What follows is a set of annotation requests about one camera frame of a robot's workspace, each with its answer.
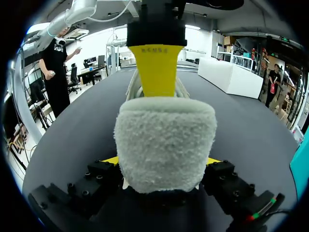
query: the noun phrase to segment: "man's hand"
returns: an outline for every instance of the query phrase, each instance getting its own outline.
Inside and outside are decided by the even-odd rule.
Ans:
[[[46,73],[44,73],[45,79],[47,81],[49,81],[50,79],[52,79],[55,76],[53,72],[54,71],[52,71],[52,70],[48,70]]]
[[[78,48],[75,49],[74,54],[77,55],[77,54],[79,54],[80,52],[81,52],[81,48],[78,47]]]

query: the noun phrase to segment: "black t-shirt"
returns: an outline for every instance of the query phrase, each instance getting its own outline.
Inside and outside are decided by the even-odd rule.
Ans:
[[[66,73],[63,68],[64,61],[67,58],[65,46],[57,45],[56,39],[53,39],[49,46],[40,52],[40,58],[44,60],[47,70],[54,71],[56,74],[51,80],[63,79]]]
[[[281,82],[281,77],[280,77],[280,74],[279,73],[276,73],[274,70],[271,70],[270,73],[269,73],[269,77],[271,77],[272,79],[272,82],[274,83],[275,82],[275,79],[276,79],[276,82]],[[270,91],[270,85],[271,85],[271,82],[270,80],[268,81],[268,89]],[[275,94],[277,93],[277,89],[278,89],[278,84],[275,83]]]

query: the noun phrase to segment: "computer monitor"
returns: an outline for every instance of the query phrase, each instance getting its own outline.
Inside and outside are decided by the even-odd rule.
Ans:
[[[87,64],[93,63],[93,62],[96,62],[96,61],[97,61],[97,58],[96,58],[96,57],[92,57],[92,58],[89,58],[89,59],[87,60]]]
[[[44,89],[44,82],[41,78],[30,84],[30,96],[33,103],[45,100],[42,89]]]
[[[3,105],[2,123],[7,138],[13,138],[15,127],[21,122],[20,117],[16,114],[13,97],[6,98]]]
[[[105,59],[104,55],[98,57],[98,66],[103,66],[105,64],[104,59]]]

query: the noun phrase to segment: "black pants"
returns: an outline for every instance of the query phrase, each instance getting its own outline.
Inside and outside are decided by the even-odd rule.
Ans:
[[[269,104],[270,104],[271,101],[274,99],[275,95],[276,95],[275,93],[272,94],[270,91],[267,92],[267,99],[266,99],[266,103],[265,103],[265,106],[266,106],[267,108],[269,108]]]
[[[49,81],[45,80],[44,82],[49,104],[57,118],[70,104],[66,77],[55,75]]]

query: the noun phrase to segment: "white counter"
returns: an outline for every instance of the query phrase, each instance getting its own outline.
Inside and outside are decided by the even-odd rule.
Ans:
[[[257,99],[263,78],[230,62],[215,58],[201,58],[198,75],[227,94]]]

